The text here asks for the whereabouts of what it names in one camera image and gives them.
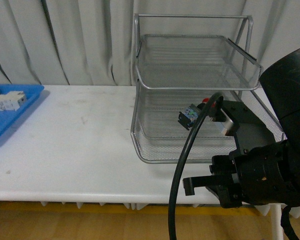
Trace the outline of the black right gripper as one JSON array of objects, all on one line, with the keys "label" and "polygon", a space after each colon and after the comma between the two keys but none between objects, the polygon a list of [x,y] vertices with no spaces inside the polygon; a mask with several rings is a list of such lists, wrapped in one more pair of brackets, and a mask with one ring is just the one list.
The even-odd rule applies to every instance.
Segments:
[{"label": "black right gripper", "polygon": [[205,187],[225,209],[243,203],[289,205],[287,163],[284,142],[257,147],[233,159],[217,155],[212,158],[210,176],[184,178],[183,188],[186,196],[193,196],[195,188]]}]

